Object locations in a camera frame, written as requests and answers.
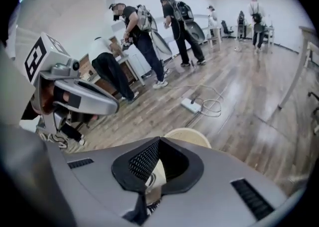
jeans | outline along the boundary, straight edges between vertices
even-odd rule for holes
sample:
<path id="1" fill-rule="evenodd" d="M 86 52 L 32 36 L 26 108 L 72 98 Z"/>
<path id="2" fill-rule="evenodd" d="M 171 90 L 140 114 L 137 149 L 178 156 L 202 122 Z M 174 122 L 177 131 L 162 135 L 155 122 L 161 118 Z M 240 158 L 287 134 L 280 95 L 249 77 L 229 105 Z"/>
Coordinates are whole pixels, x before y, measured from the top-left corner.
<path id="1" fill-rule="evenodd" d="M 203 61 L 205 58 L 198 43 L 189 35 L 189 33 L 185 30 L 184 26 L 180 26 L 179 29 L 180 34 L 179 37 L 176 39 L 176 44 L 179 49 L 182 62 L 185 64 L 189 63 L 189 57 L 187 54 L 185 40 L 187 40 L 187 42 L 190 44 L 196 59 L 199 61 Z"/>
<path id="2" fill-rule="evenodd" d="M 108 81 L 123 97 L 129 101 L 134 98 L 129 81 L 112 54 L 100 54 L 92 61 L 92 66 L 99 76 Z"/>
<path id="3" fill-rule="evenodd" d="M 153 47 L 153 42 L 151 37 L 149 36 L 148 33 L 141 33 L 139 37 L 134 40 L 134 45 L 136 48 L 143 54 L 145 57 L 146 61 L 152 68 L 152 70 L 155 71 L 155 74 L 157 76 L 158 81 L 163 81 L 164 80 L 164 68 L 156 56 L 154 47 Z"/>

sneaker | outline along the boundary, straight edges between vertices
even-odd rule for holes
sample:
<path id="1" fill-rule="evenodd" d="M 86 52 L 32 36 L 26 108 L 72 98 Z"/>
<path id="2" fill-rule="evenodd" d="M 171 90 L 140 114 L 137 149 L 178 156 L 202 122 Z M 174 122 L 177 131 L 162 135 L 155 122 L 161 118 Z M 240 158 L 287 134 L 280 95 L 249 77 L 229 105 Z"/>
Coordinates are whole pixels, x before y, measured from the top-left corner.
<path id="1" fill-rule="evenodd" d="M 163 81 L 157 81 L 154 85 L 153 85 L 153 88 L 154 89 L 159 89 L 159 88 L 162 88 L 162 87 L 165 87 L 168 85 L 168 82 L 166 80 L 163 80 Z"/>
<path id="2" fill-rule="evenodd" d="M 164 78 L 166 78 L 171 73 L 171 69 L 167 69 L 164 73 Z"/>
<path id="3" fill-rule="evenodd" d="M 143 78 L 149 78 L 152 76 L 152 70 L 148 71 L 146 74 L 143 75 Z"/>
<path id="4" fill-rule="evenodd" d="M 205 61 L 205 60 L 197 61 L 197 64 L 198 64 L 198 65 L 205 65 L 205 64 L 206 64 L 206 61 Z"/>
<path id="5" fill-rule="evenodd" d="M 129 104 L 131 104 L 133 101 L 135 101 L 138 98 L 139 94 L 140 94 L 139 92 L 135 92 L 134 98 L 129 101 Z"/>
<path id="6" fill-rule="evenodd" d="M 79 144 L 80 144 L 81 146 L 84 146 L 84 144 L 85 144 L 84 135 L 81 136 L 81 139 L 80 139 L 80 141 L 79 141 Z"/>
<path id="7" fill-rule="evenodd" d="M 189 67 L 189 66 L 190 66 L 189 63 L 181 63 L 180 65 L 181 65 L 182 67 Z"/>
<path id="8" fill-rule="evenodd" d="M 50 142 L 53 142 L 53 143 L 58 143 L 59 148 L 65 149 L 65 148 L 68 147 L 67 141 L 63 137 L 59 137 L 58 135 L 50 134 L 48 136 L 47 141 L 50 141 Z"/>

table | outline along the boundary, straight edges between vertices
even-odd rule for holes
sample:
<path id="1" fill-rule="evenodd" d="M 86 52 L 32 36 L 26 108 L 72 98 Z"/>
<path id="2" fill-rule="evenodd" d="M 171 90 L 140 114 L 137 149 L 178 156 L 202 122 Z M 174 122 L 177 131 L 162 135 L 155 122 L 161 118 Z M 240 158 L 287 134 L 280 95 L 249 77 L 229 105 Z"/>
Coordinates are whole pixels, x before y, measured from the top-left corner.
<path id="1" fill-rule="evenodd" d="M 239 35 L 238 35 L 238 25 L 233 26 L 236 27 L 236 40 L 238 39 Z M 253 26 L 246 26 L 246 36 L 249 34 L 249 31 L 251 31 L 252 33 L 252 41 L 254 40 L 254 27 Z M 272 38 L 272 47 L 274 46 L 274 42 L 275 42 L 275 29 L 273 27 L 265 27 L 265 32 L 268 32 L 268 48 L 270 47 L 270 39 Z"/>
<path id="2" fill-rule="evenodd" d="M 207 41 L 208 41 L 210 49 L 213 50 L 213 41 L 216 41 L 218 45 L 218 51 L 220 51 L 220 45 L 221 45 L 220 28 L 207 27 L 205 29 L 208 29 Z M 210 30 L 213 30 L 214 37 L 211 37 Z"/>
<path id="3" fill-rule="evenodd" d="M 304 26 L 299 26 L 299 29 L 302 31 L 302 35 L 303 35 L 303 44 L 302 44 L 301 51 L 299 53 L 299 64 L 298 64 L 295 76 L 294 76 L 290 86 L 288 87 L 284 97 L 282 98 L 282 100 L 278 104 L 279 109 L 282 109 L 284 107 L 285 103 L 287 102 L 291 93 L 293 92 L 294 88 L 296 87 L 297 81 L 298 81 L 298 79 L 303 71 L 303 67 L 304 67 L 304 64 L 305 64 L 306 58 L 307 58 L 306 53 L 307 53 L 308 42 L 314 44 L 315 46 L 319 46 L 317 33 L 314 29 L 307 28 Z"/>
<path id="4" fill-rule="evenodd" d="M 308 67 L 308 63 L 311 60 L 311 52 L 316 53 L 317 55 L 319 55 L 319 47 L 314 45 L 313 43 L 309 42 L 308 43 L 308 47 L 307 50 L 309 50 L 308 55 L 306 57 L 306 62 L 305 62 L 305 68 Z"/>

black chair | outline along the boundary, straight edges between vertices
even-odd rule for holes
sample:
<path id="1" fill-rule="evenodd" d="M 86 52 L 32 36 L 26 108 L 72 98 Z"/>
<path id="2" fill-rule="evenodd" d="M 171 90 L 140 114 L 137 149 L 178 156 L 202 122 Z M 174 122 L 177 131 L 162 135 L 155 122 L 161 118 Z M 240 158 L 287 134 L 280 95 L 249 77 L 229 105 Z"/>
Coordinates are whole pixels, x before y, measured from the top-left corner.
<path id="1" fill-rule="evenodd" d="M 231 28 L 233 26 L 230 26 L 229 27 L 230 29 L 228 30 L 228 27 L 227 27 L 226 22 L 224 20 L 222 20 L 221 25 L 223 26 L 224 33 L 227 35 L 227 38 L 231 35 L 231 33 L 234 33 L 234 31 L 231 30 Z"/>

man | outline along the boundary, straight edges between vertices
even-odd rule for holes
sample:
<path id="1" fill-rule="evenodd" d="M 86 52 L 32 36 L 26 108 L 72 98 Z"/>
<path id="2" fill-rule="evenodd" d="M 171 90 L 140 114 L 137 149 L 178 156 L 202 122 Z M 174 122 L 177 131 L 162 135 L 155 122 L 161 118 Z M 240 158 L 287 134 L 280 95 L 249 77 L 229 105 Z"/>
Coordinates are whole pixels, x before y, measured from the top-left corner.
<path id="1" fill-rule="evenodd" d="M 169 28 L 169 26 L 171 24 L 174 39 L 177 43 L 179 53 L 180 53 L 180 56 L 182 59 L 181 66 L 182 67 L 189 67 L 190 66 L 185 40 L 187 40 L 188 43 L 190 44 L 191 49 L 193 50 L 194 56 L 198 60 L 197 64 L 204 65 L 206 61 L 205 61 L 203 52 L 201 51 L 197 42 L 185 30 L 183 21 L 177 21 L 175 19 L 174 9 L 171 5 L 172 3 L 170 3 L 169 0 L 160 0 L 160 2 L 161 2 L 162 7 L 163 7 L 163 13 L 164 13 L 164 18 L 165 18 L 164 26 L 165 26 L 165 28 Z"/>
<path id="2" fill-rule="evenodd" d="M 260 5 L 260 3 L 257 0 L 251 0 L 248 10 L 250 15 L 253 18 L 253 24 L 254 24 L 254 38 L 253 38 L 253 45 L 256 48 L 256 42 L 257 42 L 257 35 L 259 35 L 259 42 L 256 48 L 256 53 L 259 52 L 261 45 L 264 41 L 264 30 L 265 30 L 265 11 L 263 7 Z"/>
<path id="3" fill-rule="evenodd" d="M 123 3 L 111 5 L 114 21 L 118 20 L 120 16 L 123 17 L 126 30 L 124 32 L 123 38 L 127 40 L 129 37 L 133 38 L 133 43 L 136 48 L 143 54 L 148 64 L 155 71 L 157 76 L 157 81 L 153 85 L 154 89 L 159 89 L 168 85 L 168 82 L 164 79 L 164 69 L 163 66 L 156 56 L 152 39 L 148 32 L 141 31 L 137 26 L 139 17 L 135 7 L 126 6 Z"/>
<path id="4" fill-rule="evenodd" d="M 118 44 L 97 37 L 91 44 L 89 60 L 99 76 L 108 81 L 129 103 L 132 103 L 138 97 L 139 92 L 132 92 L 129 81 L 115 60 L 111 49 L 114 52 L 120 51 Z"/>

